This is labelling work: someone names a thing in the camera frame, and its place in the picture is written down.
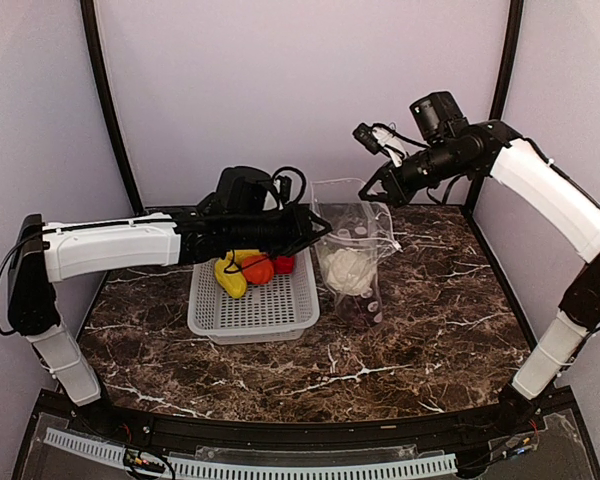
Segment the clear zip top bag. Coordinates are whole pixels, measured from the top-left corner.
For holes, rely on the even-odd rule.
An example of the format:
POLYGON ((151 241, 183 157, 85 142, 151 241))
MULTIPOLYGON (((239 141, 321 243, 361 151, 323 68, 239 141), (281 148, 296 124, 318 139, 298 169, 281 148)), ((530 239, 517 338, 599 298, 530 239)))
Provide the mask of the clear zip top bag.
POLYGON ((401 250, 389 208, 359 198, 357 178, 315 181, 311 208, 332 231, 315 244, 323 283, 333 296, 335 315, 355 327, 383 320, 379 266, 401 250))

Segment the white green cauliflower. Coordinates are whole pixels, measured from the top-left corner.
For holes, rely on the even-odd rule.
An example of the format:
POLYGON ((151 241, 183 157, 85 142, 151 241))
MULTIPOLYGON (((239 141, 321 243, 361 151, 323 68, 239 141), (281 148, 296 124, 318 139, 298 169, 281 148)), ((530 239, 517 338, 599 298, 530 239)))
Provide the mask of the white green cauliflower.
POLYGON ((367 253, 338 249, 327 254, 321 263, 323 278, 336 293, 360 296, 371 289, 377 274, 375 260, 367 253))

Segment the orange bell pepper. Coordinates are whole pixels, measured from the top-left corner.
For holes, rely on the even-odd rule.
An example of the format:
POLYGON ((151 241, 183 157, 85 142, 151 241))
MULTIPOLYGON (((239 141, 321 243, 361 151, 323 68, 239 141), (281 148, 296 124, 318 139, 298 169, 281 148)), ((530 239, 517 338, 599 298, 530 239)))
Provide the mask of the orange bell pepper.
POLYGON ((273 262, 266 255, 247 257, 241 264, 242 274, 248 283, 268 284, 275 275, 273 262))

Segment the white plastic perforated basket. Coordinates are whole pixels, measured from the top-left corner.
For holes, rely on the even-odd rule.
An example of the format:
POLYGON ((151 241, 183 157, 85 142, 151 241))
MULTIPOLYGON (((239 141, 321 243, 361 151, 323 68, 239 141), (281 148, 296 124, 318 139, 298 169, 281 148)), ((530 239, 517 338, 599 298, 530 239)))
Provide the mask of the white plastic perforated basket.
POLYGON ((295 340, 320 316, 310 251, 295 256, 292 273, 250 286, 240 299, 218 284, 212 261, 193 268, 187 324, 219 345, 295 340))

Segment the yellow bell pepper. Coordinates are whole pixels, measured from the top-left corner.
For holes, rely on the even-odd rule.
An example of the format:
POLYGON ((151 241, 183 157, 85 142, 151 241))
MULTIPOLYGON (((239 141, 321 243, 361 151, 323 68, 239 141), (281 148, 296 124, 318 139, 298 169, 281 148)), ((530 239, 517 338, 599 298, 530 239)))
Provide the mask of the yellow bell pepper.
POLYGON ((219 259, 214 264, 214 275, 218 284, 231 298, 240 299, 246 294, 248 283, 237 265, 219 259))

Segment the dark red grape bunch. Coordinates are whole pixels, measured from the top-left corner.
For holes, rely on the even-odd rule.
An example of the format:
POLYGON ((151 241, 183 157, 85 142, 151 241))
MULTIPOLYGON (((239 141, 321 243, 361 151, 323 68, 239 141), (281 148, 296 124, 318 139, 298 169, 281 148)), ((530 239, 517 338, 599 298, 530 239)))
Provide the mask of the dark red grape bunch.
POLYGON ((382 301, 372 294, 342 296, 335 305, 339 319, 356 329, 371 328, 383 320, 382 301))

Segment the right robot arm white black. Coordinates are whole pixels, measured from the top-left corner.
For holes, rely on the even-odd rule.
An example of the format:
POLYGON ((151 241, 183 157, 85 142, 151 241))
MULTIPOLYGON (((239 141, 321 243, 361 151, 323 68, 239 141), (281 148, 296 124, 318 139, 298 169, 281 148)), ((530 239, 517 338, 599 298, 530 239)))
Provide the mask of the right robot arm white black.
POLYGON ((404 148, 409 138, 385 124, 354 129, 353 137, 367 151, 388 158, 360 190, 361 200, 398 208, 444 180, 485 175, 530 204, 584 262, 555 319, 491 410, 491 426, 510 434, 530 419, 548 385, 600 331, 600 203, 531 138, 500 120, 469 122, 448 91, 433 92, 409 110, 423 138, 414 154, 404 148))

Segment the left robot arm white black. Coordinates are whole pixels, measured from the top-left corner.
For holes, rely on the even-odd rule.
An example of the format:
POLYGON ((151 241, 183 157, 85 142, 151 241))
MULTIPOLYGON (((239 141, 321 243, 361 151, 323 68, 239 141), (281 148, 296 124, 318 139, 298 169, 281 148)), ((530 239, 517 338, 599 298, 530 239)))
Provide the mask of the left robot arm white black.
POLYGON ((46 223, 27 216, 0 264, 7 282, 9 327, 56 377, 76 415, 100 436, 123 425, 106 387, 67 330, 57 308, 55 284, 83 274, 129 267, 201 264, 228 252, 257 249, 270 258, 290 257, 332 230, 299 197, 289 174, 227 167, 214 192, 192 207, 169 207, 132 218, 88 223, 46 223))

